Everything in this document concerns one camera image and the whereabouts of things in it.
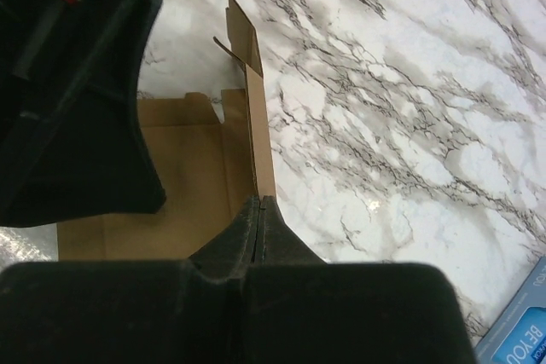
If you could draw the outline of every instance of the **tabletop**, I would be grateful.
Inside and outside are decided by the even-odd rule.
[[[237,1],[288,225],[332,263],[437,266],[479,340],[546,252],[546,0]],[[238,84],[226,5],[164,0],[141,97]],[[55,227],[0,229],[0,258],[55,260]]]

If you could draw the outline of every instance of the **blue package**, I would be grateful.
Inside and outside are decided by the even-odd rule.
[[[546,257],[539,259],[475,351],[480,364],[543,362],[546,357]]]

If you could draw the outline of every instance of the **cardboard box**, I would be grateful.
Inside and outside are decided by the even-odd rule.
[[[546,257],[476,346],[483,364],[535,364],[546,357]]]
[[[276,195],[256,30],[235,0],[226,17],[231,50],[215,41],[237,61],[246,87],[223,91],[224,122],[202,94],[139,101],[166,204],[156,215],[59,223],[60,260],[186,258],[221,233],[247,197]]]

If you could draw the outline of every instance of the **white marble countertop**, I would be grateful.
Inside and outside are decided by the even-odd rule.
[[[439,267],[475,342],[546,253],[546,1],[238,1],[258,30],[288,225],[331,262]],[[237,81],[212,42],[226,3],[164,0],[143,94],[218,97]],[[33,234],[0,243],[55,258]]]

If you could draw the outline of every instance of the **marble surface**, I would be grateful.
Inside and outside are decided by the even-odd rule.
[[[331,262],[439,267],[477,341],[546,253],[546,1],[238,1],[289,226]],[[212,42],[226,3],[164,0],[142,96],[237,85]],[[29,234],[0,244],[55,258],[51,227]]]

